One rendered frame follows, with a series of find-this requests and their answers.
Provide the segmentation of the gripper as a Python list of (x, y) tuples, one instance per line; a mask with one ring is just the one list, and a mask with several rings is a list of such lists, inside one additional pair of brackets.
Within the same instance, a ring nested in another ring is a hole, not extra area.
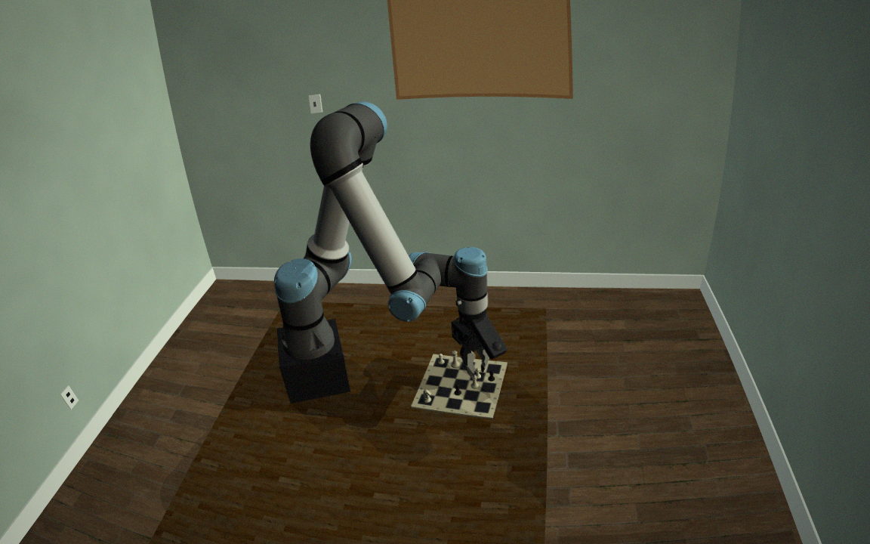
[(474, 335), (472, 327), (469, 325), (470, 320), (477, 320), (477, 318), (484, 317), (486, 312), (487, 308), (479, 314), (464, 314), (458, 309), (459, 317), (452, 321), (452, 337), (457, 341), (457, 343), (462, 345), (460, 356), (464, 361), (464, 367), (469, 376), (474, 375), (474, 349), (476, 349), (481, 357), (481, 372), (484, 372), (489, 360), (488, 354), (486, 354), (486, 349), (483, 348), (479, 339)]

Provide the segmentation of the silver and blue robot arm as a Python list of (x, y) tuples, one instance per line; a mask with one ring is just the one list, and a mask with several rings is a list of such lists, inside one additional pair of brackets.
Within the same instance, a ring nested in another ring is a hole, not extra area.
[(485, 252), (469, 247), (455, 257), (408, 255), (402, 246), (362, 173), (386, 131), (382, 110), (369, 102), (325, 115), (312, 130), (312, 162), (324, 186), (316, 236), (308, 239), (304, 258), (284, 263), (275, 274), (281, 344), (295, 359), (314, 359), (334, 347), (322, 300), (351, 267), (345, 241), (349, 223), (389, 289), (389, 311), (398, 320), (408, 323), (420, 316), (439, 286), (456, 288), (457, 308), (464, 314), (479, 314), (488, 306)]

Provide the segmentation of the black and cream chessboard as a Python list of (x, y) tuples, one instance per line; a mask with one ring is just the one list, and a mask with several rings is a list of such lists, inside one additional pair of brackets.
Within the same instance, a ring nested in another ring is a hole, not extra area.
[[(433, 354), (411, 409), (492, 419), (508, 363), (488, 360), (486, 369), (481, 372), (481, 360), (474, 359), (474, 371), (479, 368), (481, 378), (477, 379), (479, 387), (472, 388), (473, 379), (464, 368), (461, 357), (457, 357), (460, 363), (457, 368), (450, 367), (453, 356), (443, 355), (444, 364), (439, 364), (438, 360), (439, 354)], [(488, 380), (491, 369), (495, 377), (492, 382)], [(460, 395), (455, 395), (456, 385), (460, 387)], [(431, 392), (430, 403), (424, 402), (424, 389)]]

